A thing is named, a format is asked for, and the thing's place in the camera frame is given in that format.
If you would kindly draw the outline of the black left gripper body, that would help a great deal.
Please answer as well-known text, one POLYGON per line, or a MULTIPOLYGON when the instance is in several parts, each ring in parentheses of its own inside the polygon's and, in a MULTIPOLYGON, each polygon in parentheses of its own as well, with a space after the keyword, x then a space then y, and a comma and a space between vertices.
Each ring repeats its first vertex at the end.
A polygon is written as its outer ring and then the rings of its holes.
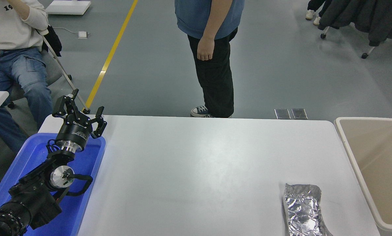
POLYGON ((62 142, 73 142, 79 146, 86 146, 92 127, 89 127, 89 118, 63 119, 63 125, 57 135, 57 145, 62 142))

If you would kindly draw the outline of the standing person's hand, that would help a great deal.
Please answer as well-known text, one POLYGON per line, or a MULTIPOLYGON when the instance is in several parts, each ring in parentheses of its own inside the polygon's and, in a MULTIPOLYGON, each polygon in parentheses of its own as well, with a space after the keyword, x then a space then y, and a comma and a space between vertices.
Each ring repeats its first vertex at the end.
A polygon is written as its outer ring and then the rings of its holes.
POLYGON ((202 61, 211 60, 215 47, 214 38, 203 36, 197 45, 197 59, 202 61))

